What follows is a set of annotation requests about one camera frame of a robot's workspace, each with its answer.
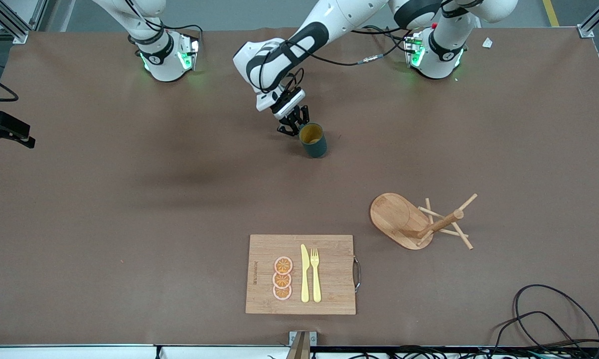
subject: gray floor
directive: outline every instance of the gray floor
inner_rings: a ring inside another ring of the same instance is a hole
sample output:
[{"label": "gray floor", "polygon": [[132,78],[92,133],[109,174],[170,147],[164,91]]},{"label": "gray floor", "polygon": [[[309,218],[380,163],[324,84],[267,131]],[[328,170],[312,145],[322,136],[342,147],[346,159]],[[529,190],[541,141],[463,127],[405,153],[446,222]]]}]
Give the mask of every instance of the gray floor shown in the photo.
[{"label": "gray floor", "polygon": [[[596,7],[599,0],[552,0],[561,25],[576,25]],[[205,30],[249,30],[261,27],[298,27],[316,0],[169,0],[162,16],[171,26],[195,23]],[[124,31],[101,7],[91,0],[56,0],[49,9],[47,30]],[[368,23],[394,27],[388,7]],[[543,0],[519,0],[517,9],[500,23],[483,27],[550,26]],[[599,49],[599,25],[594,30]],[[11,43],[0,41],[0,64],[5,64]]]}]

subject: orange slice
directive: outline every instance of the orange slice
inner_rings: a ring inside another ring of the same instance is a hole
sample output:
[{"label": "orange slice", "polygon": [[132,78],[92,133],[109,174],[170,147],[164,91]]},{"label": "orange slice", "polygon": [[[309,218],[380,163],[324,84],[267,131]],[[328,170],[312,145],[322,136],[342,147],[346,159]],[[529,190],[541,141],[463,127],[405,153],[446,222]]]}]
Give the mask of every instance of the orange slice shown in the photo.
[{"label": "orange slice", "polygon": [[288,287],[285,289],[279,289],[279,288],[273,287],[273,296],[279,300],[286,300],[286,299],[290,298],[292,293],[293,293],[292,287]]},{"label": "orange slice", "polygon": [[273,275],[273,285],[278,289],[286,289],[291,284],[291,275],[290,274],[279,274],[274,273]]},{"label": "orange slice", "polygon": [[277,274],[289,274],[293,270],[293,261],[288,257],[279,257],[275,259],[274,268]]}]

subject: yellow fork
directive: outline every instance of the yellow fork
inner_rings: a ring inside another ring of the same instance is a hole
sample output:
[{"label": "yellow fork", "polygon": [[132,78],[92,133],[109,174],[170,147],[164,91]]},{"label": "yellow fork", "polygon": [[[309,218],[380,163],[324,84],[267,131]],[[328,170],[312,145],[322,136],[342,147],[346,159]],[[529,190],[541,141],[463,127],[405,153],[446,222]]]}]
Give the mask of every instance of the yellow fork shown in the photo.
[{"label": "yellow fork", "polygon": [[310,265],[313,267],[313,300],[319,303],[322,301],[322,289],[319,286],[319,275],[317,274],[317,266],[319,265],[317,248],[310,249]]}]

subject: knife blade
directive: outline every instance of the knife blade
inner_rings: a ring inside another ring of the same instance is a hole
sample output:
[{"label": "knife blade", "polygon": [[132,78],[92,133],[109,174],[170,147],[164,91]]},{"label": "knife blade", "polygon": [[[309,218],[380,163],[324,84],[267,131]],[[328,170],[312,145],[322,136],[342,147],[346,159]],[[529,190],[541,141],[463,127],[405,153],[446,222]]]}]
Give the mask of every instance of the knife blade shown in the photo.
[{"label": "knife blade", "polygon": [[310,267],[310,259],[308,257],[308,250],[305,245],[301,245],[301,300],[304,303],[308,303],[308,268]]}]

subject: cutting board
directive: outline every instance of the cutting board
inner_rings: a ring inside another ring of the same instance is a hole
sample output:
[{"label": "cutting board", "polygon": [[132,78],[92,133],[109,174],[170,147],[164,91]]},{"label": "cutting board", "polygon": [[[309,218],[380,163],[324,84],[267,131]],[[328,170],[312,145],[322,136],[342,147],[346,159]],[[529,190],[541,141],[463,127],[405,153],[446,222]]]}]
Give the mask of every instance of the cutting board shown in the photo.
[{"label": "cutting board", "polygon": [[[313,301],[313,268],[309,268],[310,300],[301,300],[302,263],[300,245],[310,254],[319,251],[319,281],[322,301]],[[273,296],[275,259],[286,256],[293,261],[291,288],[286,300]],[[352,236],[252,234],[249,245],[249,275],[247,276],[247,313],[250,314],[356,314],[353,279]]]}]

